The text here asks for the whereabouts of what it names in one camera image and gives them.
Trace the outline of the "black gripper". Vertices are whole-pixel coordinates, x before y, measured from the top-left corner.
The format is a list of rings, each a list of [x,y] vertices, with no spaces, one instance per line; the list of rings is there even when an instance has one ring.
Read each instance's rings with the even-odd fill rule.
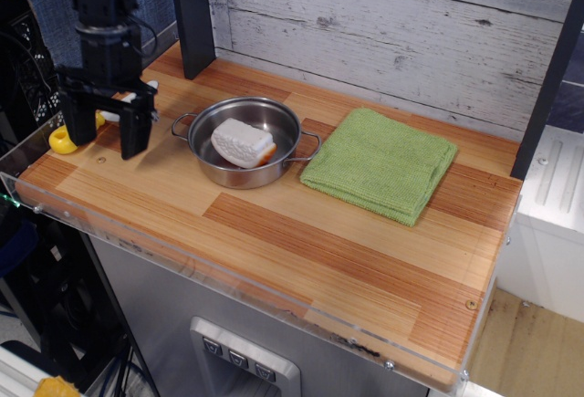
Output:
[[[121,158],[148,148],[156,88],[141,80],[141,28],[76,24],[80,38],[78,67],[57,68],[61,111],[69,138],[85,145],[97,137],[95,109],[120,116]]]

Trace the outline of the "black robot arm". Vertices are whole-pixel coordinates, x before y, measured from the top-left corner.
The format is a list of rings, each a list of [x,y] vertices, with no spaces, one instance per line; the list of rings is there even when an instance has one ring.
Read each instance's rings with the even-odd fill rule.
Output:
[[[141,80],[143,22],[133,14],[137,0],[72,0],[78,14],[82,65],[57,68],[61,110],[76,145],[97,136],[95,113],[119,116],[120,148],[128,160],[148,147],[157,120],[156,88]]]

